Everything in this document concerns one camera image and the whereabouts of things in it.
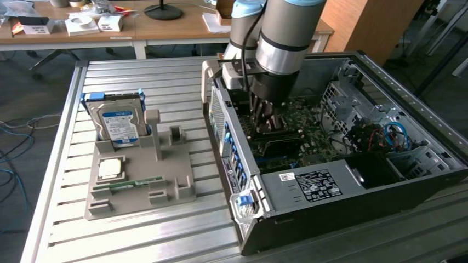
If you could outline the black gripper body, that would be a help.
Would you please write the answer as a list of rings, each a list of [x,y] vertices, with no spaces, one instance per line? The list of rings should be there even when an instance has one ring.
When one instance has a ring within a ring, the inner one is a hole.
[[[268,72],[255,74],[251,91],[260,99],[281,103],[289,97],[297,77],[299,71],[289,75],[276,75]]]

